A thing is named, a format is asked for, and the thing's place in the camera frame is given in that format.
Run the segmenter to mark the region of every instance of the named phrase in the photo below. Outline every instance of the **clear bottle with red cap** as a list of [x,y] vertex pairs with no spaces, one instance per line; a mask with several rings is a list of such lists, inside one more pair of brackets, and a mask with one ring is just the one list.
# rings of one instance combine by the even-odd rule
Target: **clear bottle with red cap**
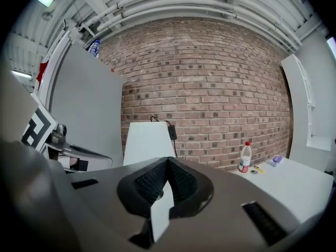
[[252,157],[251,143],[246,141],[245,146],[240,155],[240,163],[238,166],[238,170],[242,173],[247,173],[248,167],[250,166]]

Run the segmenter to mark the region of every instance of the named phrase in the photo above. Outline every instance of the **plastic bottle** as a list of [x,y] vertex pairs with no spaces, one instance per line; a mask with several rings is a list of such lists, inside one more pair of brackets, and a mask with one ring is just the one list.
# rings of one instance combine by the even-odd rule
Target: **plastic bottle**
[[238,170],[242,173],[247,173],[248,167],[251,162],[251,157],[252,157],[252,150],[251,150],[251,143],[250,142],[245,142],[245,146],[241,152],[240,156],[240,163]]
[[99,45],[100,45],[100,41],[98,39],[96,39],[90,46],[89,48],[89,53],[94,55],[95,57],[98,54],[98,50],[99,50]]

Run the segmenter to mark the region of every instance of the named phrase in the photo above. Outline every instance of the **red brick wall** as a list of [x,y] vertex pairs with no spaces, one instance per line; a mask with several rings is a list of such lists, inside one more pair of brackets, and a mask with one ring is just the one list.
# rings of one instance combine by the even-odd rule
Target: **red brick wall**
[[123,145],[130,122],[155,115],[176,126],[178,155],[188,160],[233,170],[248,140],[253,163],[286,155],[286,55],[252,31],[210,19],[164,19],[117,34],[99,51],[125,77]]

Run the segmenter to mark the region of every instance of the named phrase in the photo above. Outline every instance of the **tabletop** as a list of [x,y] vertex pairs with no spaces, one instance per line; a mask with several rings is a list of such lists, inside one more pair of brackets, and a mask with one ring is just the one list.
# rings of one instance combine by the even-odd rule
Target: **tabletop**
[[258,164],[262,173],[253,166],[247,173],[235,171],[287,207],[300,223],[322,212],[330,196],[333,176],[305,166],[301,163],[282,159],[277,167],[266,162]]

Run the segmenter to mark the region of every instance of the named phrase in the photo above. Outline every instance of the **yellow pen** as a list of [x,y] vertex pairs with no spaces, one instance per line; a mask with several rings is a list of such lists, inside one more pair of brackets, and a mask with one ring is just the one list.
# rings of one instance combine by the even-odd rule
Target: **yellow pen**
[[259,171],[261,171],[262,173],[265,173],[264,170],[260,169],[260,168],[259,168],[258,166],[256,166],[256,165],[254,165],[254,168],[257,169],[257,170],[259,170]]

